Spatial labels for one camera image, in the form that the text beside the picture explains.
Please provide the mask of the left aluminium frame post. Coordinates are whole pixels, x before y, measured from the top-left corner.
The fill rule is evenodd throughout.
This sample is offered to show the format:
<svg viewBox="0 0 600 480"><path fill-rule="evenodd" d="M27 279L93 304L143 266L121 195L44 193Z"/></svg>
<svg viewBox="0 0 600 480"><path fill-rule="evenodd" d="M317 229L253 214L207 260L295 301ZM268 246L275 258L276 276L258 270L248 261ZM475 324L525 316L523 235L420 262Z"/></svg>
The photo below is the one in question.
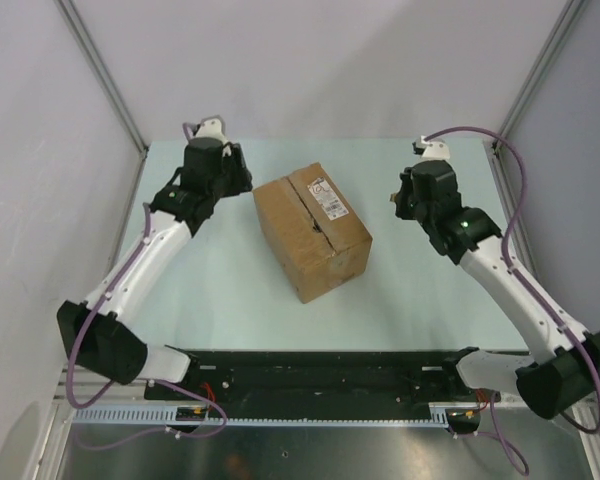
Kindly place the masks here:
<svg viewBox="0 0 600 480"><path fill-rule="evenodd" d="M72 34L86 64L101 87L107 102L120 122L125 134L137 152L144 155L148 151L148 143L143 138L129 107L75 2L71 0L55 0L54 4L66 23L68 30Z"/></svg>

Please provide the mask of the white shipping label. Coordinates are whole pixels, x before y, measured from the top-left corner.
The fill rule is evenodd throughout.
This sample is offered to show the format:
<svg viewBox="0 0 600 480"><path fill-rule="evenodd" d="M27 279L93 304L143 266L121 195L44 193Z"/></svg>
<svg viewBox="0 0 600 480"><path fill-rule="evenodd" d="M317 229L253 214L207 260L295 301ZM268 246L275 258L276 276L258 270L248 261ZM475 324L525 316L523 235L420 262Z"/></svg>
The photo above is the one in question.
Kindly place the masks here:
<svg viewBox="0 0 600 480"><path fill-rule="evenodd" d="M316 178L307 189L329 220L337 220L349 214L348 208L325 177Z"/></svg>

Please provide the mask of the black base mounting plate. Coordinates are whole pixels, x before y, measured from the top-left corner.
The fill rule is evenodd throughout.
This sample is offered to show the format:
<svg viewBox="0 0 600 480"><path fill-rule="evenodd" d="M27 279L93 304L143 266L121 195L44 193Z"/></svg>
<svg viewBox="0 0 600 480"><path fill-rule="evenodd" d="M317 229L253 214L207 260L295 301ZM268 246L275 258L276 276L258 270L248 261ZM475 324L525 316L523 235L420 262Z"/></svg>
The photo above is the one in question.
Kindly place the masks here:
<svg viewBox="0 0 600 480"><path fill-rule="evenodd" d="M151 400L182 400L187 392L239 411L284 413L303 405L341 413L376 402L473 402L476 392L452 370L451 351L210 351L190 352L191 364L174 387L158 381Z"/></svg>

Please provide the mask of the brown cardboard express box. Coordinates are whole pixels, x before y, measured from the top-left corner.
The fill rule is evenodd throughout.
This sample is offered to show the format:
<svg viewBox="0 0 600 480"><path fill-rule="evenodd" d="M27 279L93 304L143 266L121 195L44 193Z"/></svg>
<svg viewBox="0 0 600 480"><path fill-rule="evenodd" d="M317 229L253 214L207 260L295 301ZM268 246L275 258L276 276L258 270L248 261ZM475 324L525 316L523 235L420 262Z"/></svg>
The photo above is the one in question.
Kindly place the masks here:
<svg viewBox="0 0 600 480"><path fill-rule="evenodd" d="M318 177L329 181L348 215L328 219L307 189ZM365 272L373 237L321 164L261 185L253 197L261 231L302 303Z"/></svg>

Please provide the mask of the aluminium frame post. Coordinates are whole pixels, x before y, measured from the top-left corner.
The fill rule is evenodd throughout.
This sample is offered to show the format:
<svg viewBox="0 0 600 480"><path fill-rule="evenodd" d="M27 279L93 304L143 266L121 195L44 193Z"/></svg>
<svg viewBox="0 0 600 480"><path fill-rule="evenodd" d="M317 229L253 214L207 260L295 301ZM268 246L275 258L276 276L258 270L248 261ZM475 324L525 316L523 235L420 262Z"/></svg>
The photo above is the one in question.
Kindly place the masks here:
<svg viewBox="0 0 600 480"><path fill-rule="evenodd" d="M569 0L565 3L499 128L498 133L502 137L511 135L524 117L589 4L587 0Z"/></svg>
<svg viewBox="0 0 600 480"><path fill-rule="evenodd" d="M66 23L68 30L72 34L86 64L101 87L107 102L120 122L125 134L137 152L144 155L148 151L148 143L143 138L129 107L75 2L71 0L55 0L54 4Z"/></svg>

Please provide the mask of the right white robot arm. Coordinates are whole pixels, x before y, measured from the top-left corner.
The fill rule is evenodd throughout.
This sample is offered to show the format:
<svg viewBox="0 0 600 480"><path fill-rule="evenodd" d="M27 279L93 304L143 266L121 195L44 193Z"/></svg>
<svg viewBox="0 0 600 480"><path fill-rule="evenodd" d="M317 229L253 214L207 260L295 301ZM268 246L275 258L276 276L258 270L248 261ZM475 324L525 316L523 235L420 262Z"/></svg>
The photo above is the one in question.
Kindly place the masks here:
<svg viewBox="0 0 600 480"><path fill-rule="evenodd" d="M456 174L444 160L406 168L392 197L395 214L416 221L434 249L491 296L524 340L528 355L467 347L441 376L443 393L464 401L476 389L520 396L537 416L553 419L600 386L600 331L562 312L524 266L502 252L503 238L481 209L463 205Z"/></svg>

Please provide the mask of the right aluminium frame post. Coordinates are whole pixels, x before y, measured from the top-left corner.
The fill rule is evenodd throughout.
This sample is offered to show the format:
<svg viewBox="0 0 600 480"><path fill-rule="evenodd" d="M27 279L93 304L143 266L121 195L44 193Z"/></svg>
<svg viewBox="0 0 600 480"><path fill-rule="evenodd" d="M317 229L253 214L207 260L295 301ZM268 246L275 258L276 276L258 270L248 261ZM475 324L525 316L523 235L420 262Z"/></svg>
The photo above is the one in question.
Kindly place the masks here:
<svg viewBox="0 0 600 480"><path fill-rule="evenodd" d="M524 117L589 4L587 0L569 0L565 3L499 128L498 133L502 137L511 135Z"/></svg>

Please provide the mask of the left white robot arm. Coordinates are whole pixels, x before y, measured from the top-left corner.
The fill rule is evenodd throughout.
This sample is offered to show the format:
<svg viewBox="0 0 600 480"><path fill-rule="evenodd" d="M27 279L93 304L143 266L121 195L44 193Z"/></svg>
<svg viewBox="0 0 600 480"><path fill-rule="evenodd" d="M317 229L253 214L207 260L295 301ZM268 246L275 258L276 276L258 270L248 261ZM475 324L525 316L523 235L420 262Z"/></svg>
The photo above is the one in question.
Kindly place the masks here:
<svg viewBox="0 0 600 480"><path fill-rule="evenodd" d="M251 189L239 144L212 137L191 140L182 166L144 205L141 233L127 253L84 300L60 306L57 321L70 365L122 385L137 379L166 381L177 398L194 397L201 376L190 368L190 356L147 344L132 323L158 278L216 204Z"/></svg>

